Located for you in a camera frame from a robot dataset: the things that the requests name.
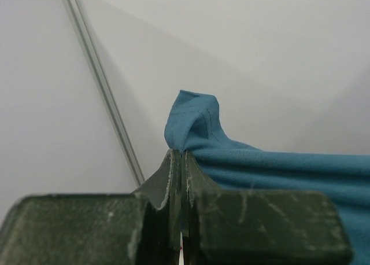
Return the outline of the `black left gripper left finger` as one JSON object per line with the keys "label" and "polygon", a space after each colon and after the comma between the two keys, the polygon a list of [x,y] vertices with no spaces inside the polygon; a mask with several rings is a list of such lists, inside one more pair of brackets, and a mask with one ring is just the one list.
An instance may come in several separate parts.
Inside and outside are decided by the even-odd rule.
{"label": "black left gripper left finger", "polygon": [[129,194],[21,198],[1,226],[2,264],[178,264],[181,155]]}

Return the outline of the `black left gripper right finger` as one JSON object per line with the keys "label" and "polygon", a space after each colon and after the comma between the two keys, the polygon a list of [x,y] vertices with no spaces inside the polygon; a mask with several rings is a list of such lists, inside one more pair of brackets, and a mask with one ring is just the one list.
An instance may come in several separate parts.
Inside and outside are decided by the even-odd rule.
{"label": "black left gripper right finger", "polygon": [[353,249],[323,193],[225,190],[182,155],[185,264],[349,264]]}

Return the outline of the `dark teal blue t-shirt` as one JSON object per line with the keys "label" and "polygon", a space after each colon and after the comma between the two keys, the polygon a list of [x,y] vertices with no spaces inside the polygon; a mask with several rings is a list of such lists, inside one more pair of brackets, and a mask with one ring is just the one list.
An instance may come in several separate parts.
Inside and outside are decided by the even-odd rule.
{"label": "dark teal blue t-shirt", "polygon": [[202,171],[227,189],[315,190],[339,210],[354,264],[369,263],[369,156],[269,152],[231,140],[215,96],[182,90],[165,126],[169,148],[191,152]]}

